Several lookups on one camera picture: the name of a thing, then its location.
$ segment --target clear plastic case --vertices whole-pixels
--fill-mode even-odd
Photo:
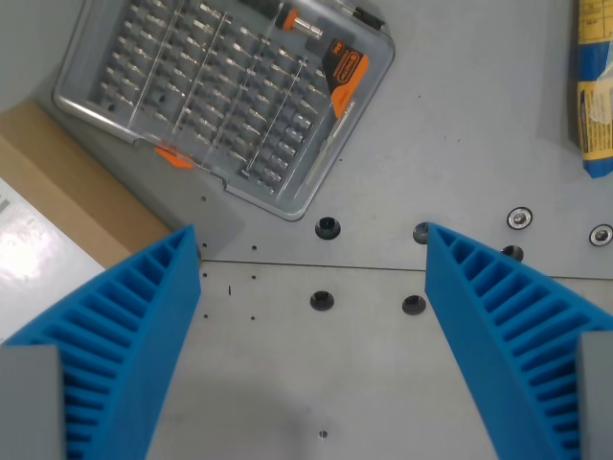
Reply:
[[[381,26],[346,2],[89,0],[54,99],[296,220],[394,59]]]

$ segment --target tool case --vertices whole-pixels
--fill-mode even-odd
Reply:
[[[297,220],[394,60],[384,29],[340,0],[87,0],[54,100]]]

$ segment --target screwdriver bit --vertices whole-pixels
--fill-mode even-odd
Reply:
[[[232,103],[232,100],[231,100],[230,98],[228,98],[228,97],[227,97],[225,94],[223,94],[221,91],[219,91],[219,90],[217,90],[217,89],[214,89],[214,90],[213,90],[213,95],[214,95],[216,98],[221,99],[221,100],[222,100],[222,101],[224,101],[225,103],[228,103],[228,104],[231,104],[231,103]]]
[[[263,172],[264,172],[264,175],[266,175],[266,177],[268,177],[270,180],[274,182],[281,182],[282,177],[278,175],[276,172],[268,168],[264,168]]]
[[[138,10],[139,10],[139,8],[136,5],[133,5],[133,4],[130,5],[130,9],[133,12],[136,12],[136,13],[138,13]],[[166,21],[160,19],[159,17],[155,17],[153,14],[150,14],[150,13],[147,13],[145,15],[145,19],[147,21],[149,21],[150,23],[155,24],[156,26],[159,26],[159,27],[164,28],[164,29],[166,29],[169,26],[166,23]]]
[[[257,41],[265,41],[266,40],[266,38],[264,38],[263,36],[255,35],[254,33],[252,33],[249,29],[247,29],[244,26],[241,26],[240,28],[238,28],[238,31],[241,34],[243,34],[245,36],[249,36],[249,37],[251,37],[251,38],[253,38],[254,40],[257,40]]]
[[[228,154],[232,156],[233,158],[236,158],[237,160],[242,161],[243,163],[247,163],[247,159],[244,156],[239,155],[232,149],[228,149]]]
[[[208,103],[205,103],[203,105],[204,105],[204,108],[206,110],[208,110],[209,112],[214,114],[217,118],[221,118],[221,119],[225,118],[225,115],[223,113],[221,113],[219,110],[217,110],[216,108],[214,108],[212,105],[210,105]]]
[[[248,53],[242,46],[240,46],[236,42],[232,44],[232,48],[235,51],[238,51],[239,53],[243,53],[245,56],[247,56],[250,59],[254,58],[254,56],[251,53]]]
[[[289,163],[287,163],[286,161],[283,161],[277,155],[272,155],[270,157],[270,161],[272,161],[273,163],[275,163],[277,166],[279,166],[280,168],[282,168],[284,170],[286,170],[287,167],[289,166]]]
[[[257,75],[256,72],[254,72],[252,69],[247,69],[247,68],[243,67],[238,62],[236,62],[233,59],[230,59],[229,57],[225,59],[225,62],[228,65],[231,65],[232,67],[236,67],[237,69],[239,69],[242,72],[246,72],[248,75],[250,75],[252,77],[255,77]]]
[[[310,84],[309,86],[306,87],[307,90],[312,91],[313,93],[321,96],[322,98],[326,98],[326,94],[324,94],[322,91],[320,91],[319,89],[317,89],[315,86],[313,86],[312,84]]]
[[[294,123],[298,124],[301,127],[305,127],[306,129],[310,129],[310,127],[313,126],[313,123],[304,115],[301,115],[300,113],[297,113],[296,115],[294,115]]]
[[[298,103],[300,104],[302,107],[304,107],[307,110],[312,111],[315,114],[318,114],[319,112],[317,110],[315,110],[315,108],[313,108],[313,106],[308,103],[307,101],[305,101],[304,99],[301,99],[300,102]]]
[[[117,41],[119,41],[122,44],[122,46],[125,48],[126,51],[130,53],[134,52],[146,60],[153,60],[153,57],[151,57],[145,50],[143,50],[143,48],[139,48],[136,45],[129,45],[127,40],[124,37],[118,36]]]
[[[253,108],[249,109],[249,114],[253,115],[259,120],[262,120],[263,122],[267,122],[267,120],[257,110],[254,110]]]
[[[200,29],[202,32],[204,32],[205,34],[208,35],[215,35],[216,29],[208,24],[204,24],[200,21],[198,21],[197,19],[195,19],[193,21],[193,24],[195,25],[195,27],[197,27],[198,29]]]
[[[258,186],[261,186],[261,187],[263,187],[264,189],[266,189],[266,190],[268,191],[268,193],[270,193],[271,195],[274,195],[274,194],[275,194],[275,189],[273,189],[272,187],[268,187],[268,186],[267,186],[267,185],[264,183],[264,181],[263,181],[263,180],[260,180],[260,179],[259,179],[259,180],[256,182],[256,184],[257,184]]]
[[[215,19],[221,19],[221,13],[219,11],[212,9],[204,3],[200,3],[199,8]]]
[[[135,91],[140,91],[141,88],[139,87],[138,84],[136,84],[134,81],[127,79],[126,77],[124,77],[123,75],[120,75],[119,72],[117,70],[113,70],[110,67],[106,67],[104,69],[106,71],[106,73],[108,75],[110,75],[111,77],[113,77],[114,79],[119,80],[121,83],[127,85],[127,86],[131,86],[132,89],[134,89]]]
[[[129,99],[127,99],[118,89],[114,89],[111,88],[108,83],[102,81],[100,83],[100,86],[102,87],[102,89],[106,92],[106,94],[108,96],[110,96],[111,98],[115,98],[123,103],[128,104],[130,107],[134,106],[134,103],[132,101],[130,101]]]
[[[149,0],[154,6],[156,6],[157,8],[161,9],[161,10],[165,10],[165,11],[169,11],[169,8],[164,5],[164,2],[162,2],[161,0]]]
[[[202,134],[200,134],[199,132],[196,132],[195,134],[195,138],[204,142],[207,146],[211,145],[211,141],[208,140],[206,137],[204,137]]]
[[[287,136],[296,141],[298,144],[302,144],[305,140],[304,134],[291,126],[285,130],[285,134],[287,134]]]
[[[279,149],[281,149],[284,153],[287,153],[289,156],[291,156],[292,158],[296,155],[296,150],[293,149],[292,147],[290,147],[288,144],[286,144],[285,142],[281,141],[279,144]]]
[[[210,129],[213,132],[217,132],[218,128],[217,126],[213,125],[211,122],[209,122],[208,120],[205,120],[204,118],[198,118],[198,122],[203,125],[204,127],[207,127],[208,129]]]
[[[129,58],[128,58],[128,57],[122,57],[122,56],[121,56],[119,53],[117,53],[116,51],[113,51],[113,52],[111,53],[111,56],[112,56],[112,57],[113,57],[115,60],[117,60],[117,61],[121,62],[123,65],[125,65],[125,67],[126,67],[128,70],[131,70],[132,72],[139,74],[141,77],[146,77],[146,76],[147,76],[147,75],[145,75],[145,74],[143,73],[143,71],[142,71],[141,69],[139,69],[139,68],[138,68],[136,65],[134,65],[134,64],[133,64],[133,63],[132,63],[132,62],[129,60]]]
[[[134,25],[133,25],[131,22],[129,22],[129,21],[124,21],[124,25],[125,25],[125,26],[126,26],[128,29],[130,29],[131,31],[133,31],[133,30],[134,30]],[[143,38],[146,38],[147,40],[152,41],[153,43],[159,44],[159,41],[157,40],[157,38],[155,38],[155,37],[154,37],[152,34],[149,34],[149,33],[145,32],[145,31],[139,31],[139,32],[138,32],[138,35],[140,35],[140,36],[141,36],[141,37],[143,37]]]
[[[253,132],[254,134],[257,134],[258,136],[261,136],[261,133],[255,129],[254,127],[252,127],[251,125],[247,124],[247,123],[242,123],[241,125],[243,128],[245,128],[247,131],[249,132]]]

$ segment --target screw head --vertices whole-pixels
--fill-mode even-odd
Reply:
[[[507,225],[513,230],[523,230],[533,222],[533,212],[525,207],[513,209],[507,216]]]
[[[590,243],[594,246],[606,246],[613,240],[613,227],[602,224],[590,232]]]
[[[428,222],[418,223],[413,229],[413,240],[418,244],[428,244]]]

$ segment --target orange label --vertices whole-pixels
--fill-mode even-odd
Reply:
[[[360,55],[357,52],[351,52],[347,53],[340,64],[338,64],[338,67],[336,67],[334,76],[341,83],[341,86],[338,86],[332,92],[332,105],[336,118],[340,118],[343,115],[343,111],[352,99],[357,86],[364,78],[368,66],[369,60],[367,56],[360,60]]]
[[[181,158],[182,156],[185,156],[181,153],[162,149],[161,147],[156,147],[155,152],[162,158],[164,158],[166,161],[171,163],[175,168],[181,168],[186,170],[193,168],[193,163],[187,159]]]

